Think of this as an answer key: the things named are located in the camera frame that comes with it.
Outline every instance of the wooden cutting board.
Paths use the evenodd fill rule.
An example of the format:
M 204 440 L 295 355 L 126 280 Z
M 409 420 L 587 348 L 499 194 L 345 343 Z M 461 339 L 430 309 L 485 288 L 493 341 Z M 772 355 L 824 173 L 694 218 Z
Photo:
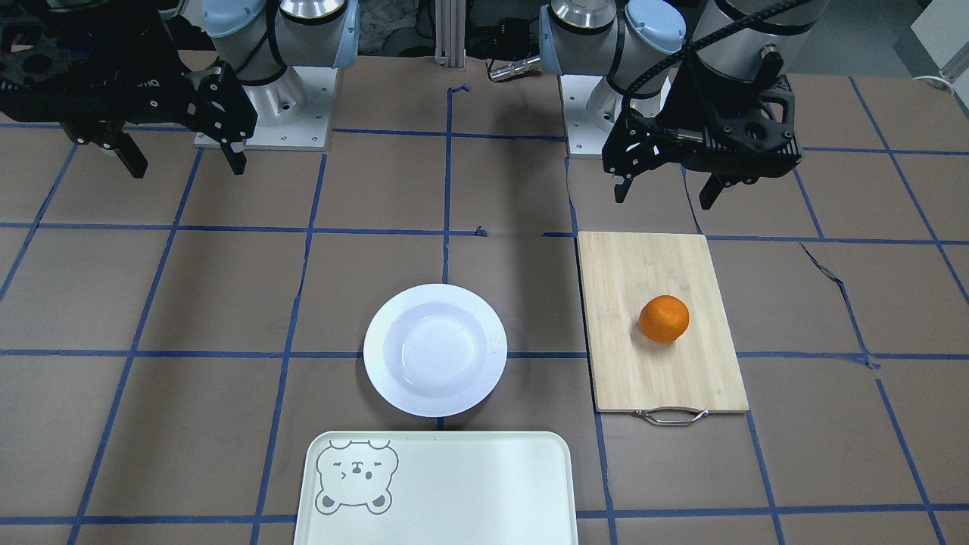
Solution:
M 599 410 L 749 408 L 706 237 L 581 232 L 578 252 Z M 690 309 L 672 344 L 638 325 L 642 307 L 664 294 Z

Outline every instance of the bear ear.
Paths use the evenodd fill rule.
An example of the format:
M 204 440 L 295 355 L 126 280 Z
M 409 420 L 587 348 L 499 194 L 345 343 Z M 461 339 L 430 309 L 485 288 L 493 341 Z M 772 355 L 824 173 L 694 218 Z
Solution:
M 340 504 L 332 497 L 327 496 L 327 493 L 320 492 L 316 495 L 316 510 L 324 515 L 332 515 L 339 508 Z
M 368 501 L 366 503 L 366 508 L 374 515 L 380 515 L 387 512 L 387 510 L 391 508 L 391 491 L 384 490 L 379 496 Z

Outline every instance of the bear drawing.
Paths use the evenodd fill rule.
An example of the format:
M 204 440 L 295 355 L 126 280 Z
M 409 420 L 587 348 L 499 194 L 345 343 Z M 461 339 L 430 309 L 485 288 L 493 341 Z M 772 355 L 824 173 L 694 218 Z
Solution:
M 366 505 L 380 515 L 391 508 L 391 479 L 397 471 L 397 453 L 391 443 L 349 441 L 323 449 L 316 460 L 322 490 L 316 495 L 316 509 L 331 515 L 340 505 Z

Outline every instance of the black cable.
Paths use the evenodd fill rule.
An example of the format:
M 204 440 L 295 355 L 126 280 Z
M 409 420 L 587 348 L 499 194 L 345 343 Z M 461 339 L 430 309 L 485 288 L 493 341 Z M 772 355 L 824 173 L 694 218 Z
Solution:
M 789 10 L 796 8 L 802 4 L 807 4 L 808 2 L 813 2 L 814 0 L 785 0 L 783 2 L 778 2 L 772 6 L 768 6 L 755 14 L 740 18 L 723 28 L 714 30 L 713 32 L 703 36 L 696 42 L 690 42 L 684 46 L 681 50 L 676 53 L 666 57 L 665 59 L 654 64 L 649 70 L 646 70 L 636 80 L 634 80 L 629 87 L 623 91 L 622 95 L 622 108 L 626 110 L 630 108 L 632 104 L 632 97 L 636 91 L 640 90 L 643 85 L 655 78 L 659 73 L 670 68 L 672 65 L 676 64 L 682 60 L 687 55 L 699 51 L 700 49 L 707 48 L 716 44 L 717 42 L 724 40 L 725 38 L 730 38 L 732 35 L 740 32 L 741 30 L 749 27 L 752 24 L 767 20 L 773 16 L 778 16 Z

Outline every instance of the white tray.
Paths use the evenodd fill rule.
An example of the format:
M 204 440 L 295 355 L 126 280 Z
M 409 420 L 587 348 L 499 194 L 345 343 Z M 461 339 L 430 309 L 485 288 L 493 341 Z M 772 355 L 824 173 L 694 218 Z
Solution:
M 294 544 L 374 543 L 578 545 L 569 447 L 550 432 L 324 433 Z

